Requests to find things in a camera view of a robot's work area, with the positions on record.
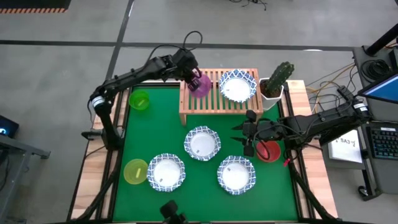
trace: potted cactus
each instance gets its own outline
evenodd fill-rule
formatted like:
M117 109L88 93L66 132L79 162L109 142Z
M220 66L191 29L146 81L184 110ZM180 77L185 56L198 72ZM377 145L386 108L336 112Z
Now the potted cactus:
M269 110L281 98L284 91L283 83L291 76L294 65L289 62L281 63L270 78L260 79L260 90L262 95L262 108Z

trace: keyboard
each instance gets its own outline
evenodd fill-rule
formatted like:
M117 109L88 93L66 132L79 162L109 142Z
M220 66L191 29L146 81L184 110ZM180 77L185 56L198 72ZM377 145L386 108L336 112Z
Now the keyboard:
M398 160L398 128L368 127L372 154L380 159Z

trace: cactus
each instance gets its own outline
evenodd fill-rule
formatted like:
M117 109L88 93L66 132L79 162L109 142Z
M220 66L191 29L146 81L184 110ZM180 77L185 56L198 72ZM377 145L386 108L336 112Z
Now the cactus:
M274 71L268 81L266 81L266 96L279 95L280 86L286 82L288 77L292 75L294 71L294 65L289 62L282 62Z

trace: wooden slatted shelf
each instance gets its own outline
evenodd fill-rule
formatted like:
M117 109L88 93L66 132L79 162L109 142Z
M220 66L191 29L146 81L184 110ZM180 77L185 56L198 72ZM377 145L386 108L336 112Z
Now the wooden slatted shelf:
M185 82L180 84L180 119L182 125L187 125L187 115L191 114L246 114L253 110L260 118L264 112L259 85L259 74L256 68L240 68L251 74L257 82L256 94L244 103L237 103L225 98L218 89L218 80L225 72L235 68L205 68L201 69L204 75L211 80L211 91L203 98L193 97Z

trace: green tablecloth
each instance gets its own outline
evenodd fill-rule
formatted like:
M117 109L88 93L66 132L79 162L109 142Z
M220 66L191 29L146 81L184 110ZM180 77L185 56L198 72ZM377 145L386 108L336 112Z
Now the green tablecloth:
M243 146L231 136L242 136L231 128L245 120L244 115L188 115L183 127L178 115L178 88L141 88L149 93L150 106L145 111L131 110L126 130L121 175L116 196L114 222L145 222L163 220L159 208L175 200L189 221L266 221L297 220L289 169L283 158L271 164L249 158L257 175L256 185L245 194L232 196L220 187L216 171L220 162L230 155L243 155ZM276 106L263 117L276 120ZM218 132L221 150L208 162L192 159L184 150L183 141L189 130L208 126ZM283 142L279 142L282 151ZM139 185L128 184L123 177L124 166L132 159L147 163L161 153L176 154L185 164L183 184L171 193L157 192L146 180Z

